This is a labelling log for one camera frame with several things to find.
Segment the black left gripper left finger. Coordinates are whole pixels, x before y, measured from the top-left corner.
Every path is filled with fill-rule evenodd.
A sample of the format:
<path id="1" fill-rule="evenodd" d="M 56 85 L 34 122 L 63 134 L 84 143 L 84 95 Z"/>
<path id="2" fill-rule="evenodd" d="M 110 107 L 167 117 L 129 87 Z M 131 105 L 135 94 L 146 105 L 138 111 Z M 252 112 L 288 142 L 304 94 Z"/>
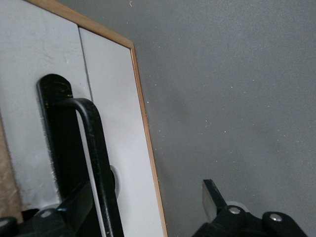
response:
<path id="1" fill-rule="evenodd" d="M 19 224 L 14 217 L 0 219 L 2 237 L 97 237 L 99 223 L 89 182 L 79 185 L 57 207 L 37 212 Z"/>

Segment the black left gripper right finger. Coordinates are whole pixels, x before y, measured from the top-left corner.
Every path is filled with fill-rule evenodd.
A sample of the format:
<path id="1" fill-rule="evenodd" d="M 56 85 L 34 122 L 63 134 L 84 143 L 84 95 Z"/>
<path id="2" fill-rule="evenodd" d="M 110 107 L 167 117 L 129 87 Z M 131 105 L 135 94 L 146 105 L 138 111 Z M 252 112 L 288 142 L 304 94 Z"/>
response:
<path id="1" fill-rule="evenodd" d="M 202 203 L 208 222 L 195 237 L 305 237 L 306 233 L 288 215 L 265 212 L 257 218 L 238 205 L 225 202 L 211 179 L 203 180 Z"/>

